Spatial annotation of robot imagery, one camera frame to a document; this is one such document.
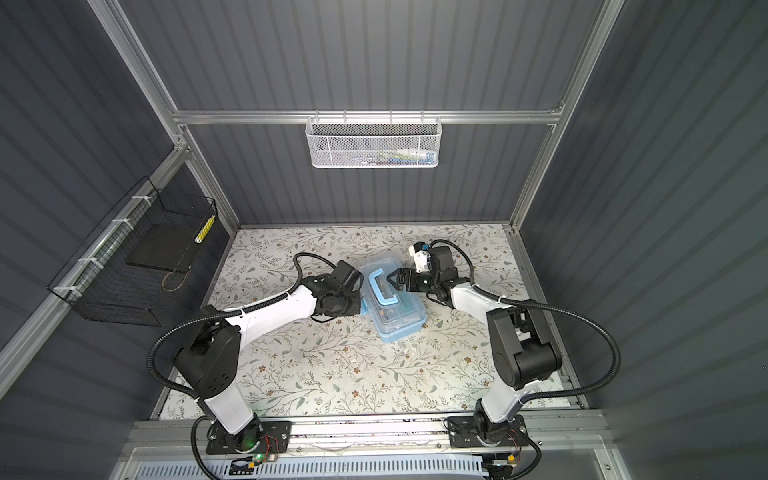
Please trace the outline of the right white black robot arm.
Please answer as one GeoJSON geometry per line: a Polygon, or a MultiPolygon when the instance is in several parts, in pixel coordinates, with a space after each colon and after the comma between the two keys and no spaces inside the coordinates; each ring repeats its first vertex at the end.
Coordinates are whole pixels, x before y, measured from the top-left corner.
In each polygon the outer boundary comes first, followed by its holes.
{"type": "Polygon", "coordinates": [[[387,275],[398,291],[425,294],[431,301],[464,312],[487,324],[498,379],[476,403],[469,431],[485,445],[507,436],[524,398],[562,366],[544,310],[533,299],[513,300],[482,289],[458,273],[450,241],[417,242],[409,248],[415,266],[387,275]]]}

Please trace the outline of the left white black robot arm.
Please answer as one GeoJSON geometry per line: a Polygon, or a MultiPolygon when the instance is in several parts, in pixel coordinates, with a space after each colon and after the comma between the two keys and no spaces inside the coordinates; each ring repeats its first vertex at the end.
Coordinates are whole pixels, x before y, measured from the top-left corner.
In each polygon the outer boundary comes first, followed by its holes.
{"type": "Polygon", "coordinates": [[[232,436],[252,430],[257,415],[237,385],[241,353],[252,343],[304,319],[327,322],[356,316],[361,310],[363,275],[345,261],[331,263],[329,273],[299,278],[287,291],[229,310],[213,309],[198,322],[201,330],[180,349],[174,366],[189,395],[232,436]]]}

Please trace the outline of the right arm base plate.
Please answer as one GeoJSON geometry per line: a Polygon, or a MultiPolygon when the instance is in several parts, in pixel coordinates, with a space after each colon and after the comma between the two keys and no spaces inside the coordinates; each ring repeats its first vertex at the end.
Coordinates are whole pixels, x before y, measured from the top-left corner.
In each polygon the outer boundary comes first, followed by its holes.
{"type": "Polygon", "coordinates": [[[443,420],[452,448],[494,448],[519,449],[530,445],[524,438],[527,432],[525,421],[517,415],[511,421],[487,423],[474,416],[450,416],[443,420]]]}

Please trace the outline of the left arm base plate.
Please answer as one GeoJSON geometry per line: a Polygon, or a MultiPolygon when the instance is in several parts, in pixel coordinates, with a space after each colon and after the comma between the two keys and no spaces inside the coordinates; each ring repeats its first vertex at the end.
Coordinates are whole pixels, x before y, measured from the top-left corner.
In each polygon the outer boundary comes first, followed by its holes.
{"type": "Polygon", "coordinates": [[[230,434],[219,422],[208,430],[208,455],[267,455],[287,451],[293,424],[289,421],[252,421],[244,430],[230,434]]]}

